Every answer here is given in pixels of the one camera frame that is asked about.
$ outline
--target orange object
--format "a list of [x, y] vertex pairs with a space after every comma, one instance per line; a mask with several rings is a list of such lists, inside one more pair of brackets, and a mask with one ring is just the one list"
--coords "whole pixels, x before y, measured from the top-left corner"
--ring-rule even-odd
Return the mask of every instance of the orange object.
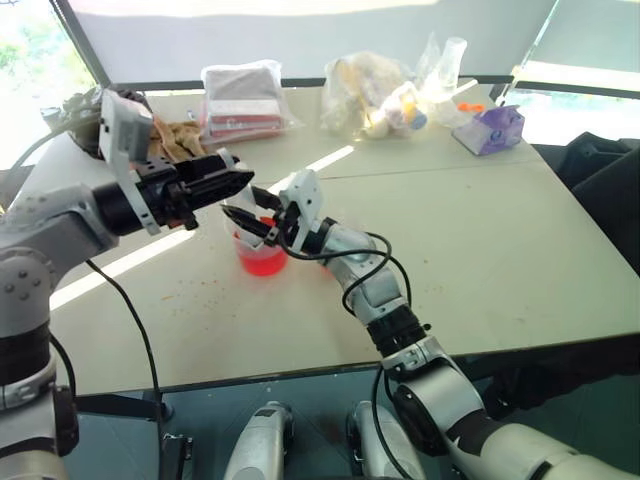
[[458, 110], [460, 110], [461, 112], [480, 113], [484, 112], [484, 105], [482, 105], [481, 103], [460, 102], [458, 104]]

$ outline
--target wire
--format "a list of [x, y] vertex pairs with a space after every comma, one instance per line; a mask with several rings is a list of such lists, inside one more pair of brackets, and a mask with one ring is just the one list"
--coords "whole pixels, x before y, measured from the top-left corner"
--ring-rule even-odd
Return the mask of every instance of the wire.
[[53, 348], [55, 348], [56, 352], [58, 352], [58, 356], [62, 363], [64, 364], [64, 368], [67, 371], [67, 378], [69, 379], [69, 389], [71, 390], [71, 395], [73, 399], [76, 399], [76, 373], [73, 371], [73, 364], [71, 363], [71, 359], [67, 354], [67, 351], [64, 349], [62, 344], [58, 341], [58, 339], [51, 333], [49, 337], [49, 341]]
[[147, 331], [144, 328], [142, 321], [140, 320], [140, 316], [138, 315], [138, 312], [136, 312], [136, 309], [133, 306], [133, 303], [131, 302], [129, 295], [127, 295], [127, 292], [125, 292], [124, 288], [122, 288], [120, 284], [116, 282], [113, 278], [111, 278], [109, 275], [107, 275], [102, 270], [100, 270], [100, 267], [98, 267], [91, 260], [87, 260], [85, 263], [89, 265], [89, 267], [92, 270], [94, 270], [98, 275], [104, 278], [109, 284], [111, 284], [113, 288], [115, 288], [118, 291], [120, 296], [122, 296], [122, 299], [124, 300], [124, 302], [127, 304], [127, 307], [129, 308], [129, 312], [131, 312], [131, 316], [133, 317], [133, 320], [136, 322], [136, 325], [138, 326], [138, 330], [140, 330], [140, 335], [142, 336], [142, 341], [144, 342], [144, 347], [147, 351], [147, 357], [149, 359], [149, 368], [151, 370], [151, 379], [153, 381], [153, 396], [155, 399], [155, 406], [156, 406], [156, 409], [155, 409], [156, 410], [156, 427], [157, 427], [157, 434], [158, 434], [158, 478], [161, 479], [162, 465], [164, 461], [164, 452], [162, 451], [162, 424], [163, 424], [162, 393], [160, 392], [160, 386], [158, 385], [158, 372], [156, 370], [156, 362], [153, 358], [153, 351], [151, 350], [151, 342], [149, 341], [149, 336], [147, 335]]
[[384, 372], [384, 393], [387, 394], [387, 398], [393, 404], [393, 395], [391, 394], [391, 387], [389, 386], [389, 376], [387, 372]]
[[69, 130], [75, 130], [76, 128], [84, 127], [85, 125], [95, 123], [96, 121], [99, 120], [99, 118], [100, 118], [100, 114], [96, 113], [96, 114], [92, 114], [77, 120], [70, 120], [68, 122], [65, 122], [62, 125], [55, 127], [53, 130], [51, 130], [51, 132], [46, 134], [41, 139], [36, 140], [33, 143], [33, 145], [27, 148], [27, 150], [25, 150], [25, 152], [22, 155], [20, 155], [20, 158], [18, 158], [18, 160], [16, 160], [15, 163], [11, 166], [11, 168], [7, 172], [7, 175], [4, 178], [4, 181], [2, 182], [2, 185], [0, 186], [0, 195], [2, 196], [2, 202], [0, 203], [3, 204], [3, 206], [5, 207], [5, 210], [6, 208], [9, 207], [9, 205], [4, 205], [4, 204], [7, 203], [8, 201], [7, 190], [11, 187], [13, 177], [16, 176], [20, 167], [24, 164], [24, 162], [27, 161], [27, 159], [33, 154], [33, 152], [35, 152], [42, 145], [47, 143], [49, 140], [52, 140], [53, 138], [57, 137], [58, 135]]
[[378, 371], [376, 372], [376, 378], [373, 381], [373, 387], [371, 389], [371, 413], [373, 414], [373, 426], [376, 429], [376, 434], [378, 435], [378, 439], [380, 440], [380, 444], [382, 445], [382, 449], [384, 453], [387, 454], [387, 458], [394, 466], [394, 468], [398, 471], [398, 473], [402, 476], [402, 478], [407, 478], [409, 480], [413, 480], [411, 475], [407, 473], [407, 471], [400, 465], [398, 459], [391, 452], [387, 441], [384, 438], [382, 433], [382, 428], [380, 428], [380, 418], [378, 417], [378, 385], [380, 385], [380, 377], [382, 376], [382, 372], [384, 372], [384, 368], [382, 365], [378, 367]]
[[380, 250], [375, 250], [375, 249], [372, 249], [372, 248], [357, 248], [357, 249], [354, 249], [354, 250], [342, 250], [340, 252], [319, 253], [319, 254], [315, 254], [315, 255], [301, 254], [301, 253], [295, 252], [295, 251], [293, 251], [293, 250], [291, 250], [289, 248], [289, 246], [287, 245], [287, 243], [286, 243], [286, 241], [284, 239], [283, 232], [280, 232], [278, 234], [278, 243], [282, 247], [282, 250], [284, 250], [284, 252], [287, 255], [289, 255], [290, 257], [296, 258], [298, 260], [314, 260], [314, 261], [331, 260], [331, 259], [334, 259], [334, 258], [346, 257], [346, 256], [349, 256], [349, 255], [363, 255], [363, 254], [380, 255], [382, 257], [385, 257], [383, 259], [383, 261], [380, 262], [380, 264], [378, 266], [376, 266], [376, 268], [374, 268], [371, 272], [367, 273], [363, 277], [361, 277], [358, 280], [356, 280], [355, 282], [353, 282], [353, 284], [351, 284], [344, 291], [344, 293], [342, 294], [342, 306], [351, 315], [354, 315], [353, 309], [351, 309], [351, 307], [349, 307], [349, 305], [347, 304], [347, 299], [348, 299], [349, 295], [351, 294], [351, 292], [355, 288], [357, 288], [358, 286], [362, 285], [363, 282], [365, 282], [366, 280], [371, 278], [373, 275], [378, 273], [380, 270], [382, 270], [382, 268], [384, 268], [384, 266], [386, 265], [386, 263], [388, 261], [393, 263], [398, 268], [398, 270], [400, 271], [400, 274], [402, 275], [402, 278], [403, 278], [404, 284], [405, 284], [405, 289], [406, 289], [406, 293], [407, 293], [407, 302], [409, 303], [409, 305], [411, 305], [412, 295], [411, 295], [411, 283], [409, 282], [409, 275], [407, 275], [407, 271], [404, 269], [402, 264], [393, 255], [391, 255], [391, 243], [386, 238], [384, 238], [382, 235], [378, 235], [376, 233], [370, 233], [370, 232], [367, 232], [367, 235], [369, 235], [371, 237], [374, 237], [374, 238], [377, 238], [378, 240], [382, 241], [386, 245], [387, 251], [386, 252], [382, 252]]

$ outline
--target plastic wrapper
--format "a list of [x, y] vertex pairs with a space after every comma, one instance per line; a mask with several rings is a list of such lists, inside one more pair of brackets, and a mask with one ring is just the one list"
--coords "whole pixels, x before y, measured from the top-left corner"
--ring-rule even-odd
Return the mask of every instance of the plastic wrapper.
[[419, 107], [411, 70], [371, 52], [339, 58], [325, 67], [322, 124], [348, 136], [409, 135], [427, 117]]
[[269, 137], [300, 126], [284, 98], [280, 70], [274, 60], [204, 68], [202, 143]]

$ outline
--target window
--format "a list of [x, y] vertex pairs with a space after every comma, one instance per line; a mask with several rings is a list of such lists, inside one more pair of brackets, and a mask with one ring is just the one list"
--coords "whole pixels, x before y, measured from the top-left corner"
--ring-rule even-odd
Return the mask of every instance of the window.
[[0, 0], [0, 170], [49, 131], [41, 108], [94, 84], [47, 0]]

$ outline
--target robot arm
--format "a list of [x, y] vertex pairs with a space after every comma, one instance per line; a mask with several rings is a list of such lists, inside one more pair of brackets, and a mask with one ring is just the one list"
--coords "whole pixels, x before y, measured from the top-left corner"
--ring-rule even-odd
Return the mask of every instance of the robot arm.
[[94, 191], [80, 185], [27, 196], [0, 217], [2, 479], [67, 478], [59, 456], [78, 441], [73, 399], [55, 385], [49, 352], [49, 296], [60, 279], [115, 247], [119, 236], [196, 228], [193, 210], [235, 195], [253, 177], [230, 156], [179, 165], [147, 158], [148, 126], [138, 104], [106, 93], [101, 148], [114, 181]]
[[[298, 173], [279, 198], [254, 187], [258, 204], [276, 211], [274, 227], [238, 208], [223, 209], [240, 227], [295, 256], [375, 248], [366, 233], [317, 220], [319, 192], [309, 170]], [[416, 448], [450, 455], [469, 480], [637, 480], [529, 427], [489, 418], [474, 386], [419, 324], [393, 272], [385, 265], [371, 275], [383, 258], [359, 253], [320, 261], [345, 292], [351, 290], [347, 306], [367, 328], [386, 374], [399, 384], [394, 406]]]

